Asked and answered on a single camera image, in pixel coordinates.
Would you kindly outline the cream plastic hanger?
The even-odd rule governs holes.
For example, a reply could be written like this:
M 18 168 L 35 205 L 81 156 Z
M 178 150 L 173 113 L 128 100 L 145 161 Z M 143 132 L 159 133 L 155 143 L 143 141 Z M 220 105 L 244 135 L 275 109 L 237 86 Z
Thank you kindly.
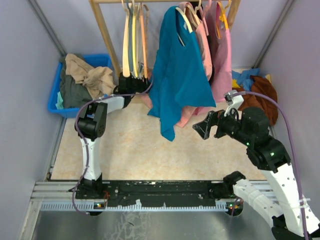
M 183 47 L 185 47 L 193 29 L 186 14 L 178 6 L 175 7 L 175 25 L 179 42 Z

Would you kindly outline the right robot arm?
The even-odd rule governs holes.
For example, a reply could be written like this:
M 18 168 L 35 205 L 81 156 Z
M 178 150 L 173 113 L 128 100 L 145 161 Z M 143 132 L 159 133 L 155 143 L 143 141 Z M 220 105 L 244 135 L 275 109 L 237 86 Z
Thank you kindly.
M 192 128 L 203 140 L 216 126 L 215 138 L 229 136 L 246 146 L 246 155 L 264 175 L 276 202 L 254 187 L 244 175 L 235 171 L 223 178 L 223 192 L 229 198 L 247 202 L 271 227 L 277 240 L 311 240 L 320 235 L 320 220 L 298 188 L 298 177 L 285 146 L 269 134 L 269 120 L 258 107 L 249 107 L 238 115 L 232 108 L 210 111 Z

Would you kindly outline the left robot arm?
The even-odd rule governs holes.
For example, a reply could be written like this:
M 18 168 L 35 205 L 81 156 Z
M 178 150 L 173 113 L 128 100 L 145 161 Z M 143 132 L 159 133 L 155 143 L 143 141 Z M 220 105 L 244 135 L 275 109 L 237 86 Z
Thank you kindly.
M 120 74 L 118 85 L 110 95 L 91 100 L 79 109 L 74 128 L 81 141 L 83 173 L 72 190 L 76 199 L 107 198 L 100 164 L 100 141 L 106 130 L 107 116 L 126 108 L 133 97 L 148 93 L 151 85 L 145 76 Z

